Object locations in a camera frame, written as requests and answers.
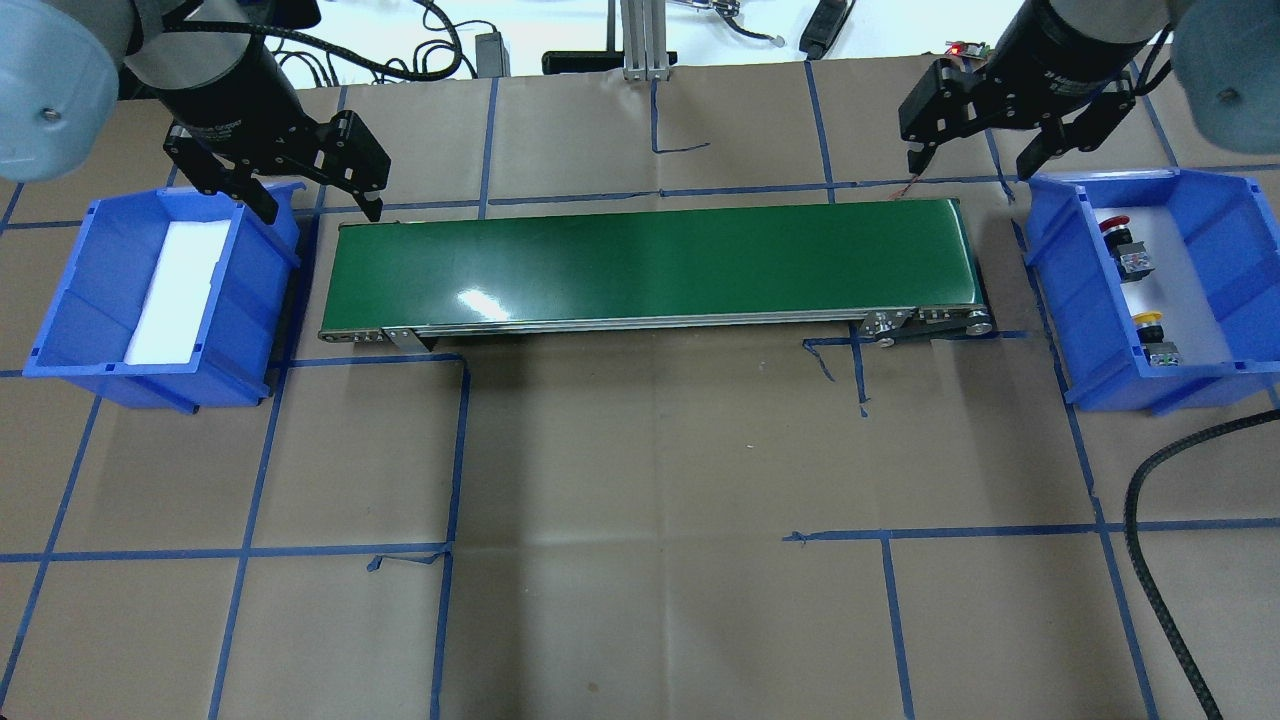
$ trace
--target conveyor belt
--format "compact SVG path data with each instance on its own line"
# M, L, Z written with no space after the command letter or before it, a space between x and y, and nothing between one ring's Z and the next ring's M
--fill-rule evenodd
M861 319L983 302L955 200L361 224L339 232L320 337Z

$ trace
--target blue bin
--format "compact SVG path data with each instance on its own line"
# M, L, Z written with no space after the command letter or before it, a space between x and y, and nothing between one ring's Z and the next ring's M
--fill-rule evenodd
M164 188L93 201L22 374L63 378L125 407L257 405L284 287L298 266L291 197L302 183L268 187L282 210L265 224L244 205L195 188ZM189 361L131 365L169 223L230 220Z
M1027 264L1038 270L1053 318L1071 380L1069 402L1084 410L1151 409L1161 415L1230 405L1280 382L1280 231L1256 181L1169 169L1033 177L1030 187ZM1147 363L1133 307L1098 231L1094 209L1161 208L1172 219L1167 234L1180 236L1164 241L1172 243L1166 256L1190 263L1185 282L1164 297L1190 314L1198 305L1203 318L1197 332L1169 340L1180 348L1202 340L1217 343L1220 350L1208 352L1212 361L1164 368ZM1152 251L1156 270L1149 277L1157 277L1155 238L1130 228ZM1165 325L1167 333L1167 313Z

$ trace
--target white foam block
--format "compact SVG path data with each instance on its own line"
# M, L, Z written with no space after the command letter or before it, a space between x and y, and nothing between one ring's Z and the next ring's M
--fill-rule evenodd
M200 320L209 304L214 266L223 254L230 220L173 222L142 316L129 340L124 361L129 365L169 365L191 361Z

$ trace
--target black cable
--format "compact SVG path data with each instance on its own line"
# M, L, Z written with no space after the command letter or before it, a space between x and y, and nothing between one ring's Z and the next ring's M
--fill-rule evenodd
M1129 548L1129 560L1133 561L1133 571L1138 577L1138 584L1142 585L1142 592L1147 593L1147 600L1151 601L1151 609L1156 612L1156 619L1160 620L1160 629L1162 629L1165 632L1165 637L1169 638L1169 644L1174 648L1178 664L1183 667L1187 680L1196 692L1196 700L1199 701L1201 707L1204 710L1204 716L1208 717L1208 720L1221 720L1222 712L1217 708L1213 693L1210 692L1208 684L1204 683L1204 678L1201 675L1199 667L1196 665L1196 660L1192 659L1192 652L1187 648L1187 642L1183 639L1181 633L1178 632L1174 616L1169 612L1169 606L1165 605L1165 600L1160 596L1156 580L1151 577L1151 569L1147 568L1147 560L1142 555L1142 546L1138 543L1138 493L1142 492L1142 484L1147 480L1147 475L1149 475L1151 471L1155 470L1161 462L1169 460L1179 452L1196 447L1197 445L1216 437L1253 428L1272 420L1280 420L1280 410L1268 410L1266 413L1258 413L1257 415L1249 415L1247 418L1213 425L1212 428L1189 434L1178 442L1166 445L1138 466L1138 470L1133 474L1133 479L1129 480L1129 489L1125 492L1124 497L1124 543L1125 547Z
M1134 95L1147 95L1152 90L1156 90L1156 86L1160 85L1161 81L1164 81L1165 77L1169 74L1169 70L1172 69L1172 63L1166 61L1165 67L1160 68L1160 72L1156 73L1155 78L1151 76L1152 68L1156 67L1156 58L1160 56L1160 51L1164 50L1165 42L1169 41L1169 36L1172 32L1174 32L1174 26L1172 23L1170 23L1166 24L1164 29L1160 31L1158 36L1156 36L1156 44L1151 47L1149 51L1147 51L1147 59L1142 63L1142 72L1138 73L1138 83L1133 91Z
M367 70L381 73L387 77L393 77L398 79L408 81L421 81L430 82L444 79L458 70L462 67L462 51L458 38L458 32L453 29L452 23L444 13L433 5L433 12L442 18L445 23L447 32L449 33L449 40L452 41L453 60L442 70L429 70L429 72L404 72L397 69L394 65L388 65L385 63L375 63L367 58L357 55L352 50L334 45L319 37L307 35L305 32L298 32L296 29L264 26L256 23L224 23L224 22L195 22L195 20L182 20L177 23L169 23L165 26L165 32L229 32L239 35L262 35L270 37L282 37L285 40L293 40L294 42L301 42L303 45L310 45L319 50L324 50L328 54L337 55L348 63L360 65Z

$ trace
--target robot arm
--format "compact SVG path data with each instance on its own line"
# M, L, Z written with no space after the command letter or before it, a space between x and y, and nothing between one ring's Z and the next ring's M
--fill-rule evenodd
M1021 179L1069 150L1097 150L1167 73L1148 65L1133 78L1125 68L1174 23L1172 67L1201 133L1229 150L1280 151L1275 0L1027 0L986 67L942 58L899 106L909 170L923 173L940 145L987 128L1038 131L1018 156Z
M296 28L319 20L315 0L284 5ZM201 192L225 192L270 223L278 208L255 176L300 174L380 217L390 158L356 113L310 118L262 37L164 31L246 23L236 0L0 0L0 13L13 18L0 31L0 87L15 99L0 106L0 174L40 181L83 163L123 61L173 113L164 150Z

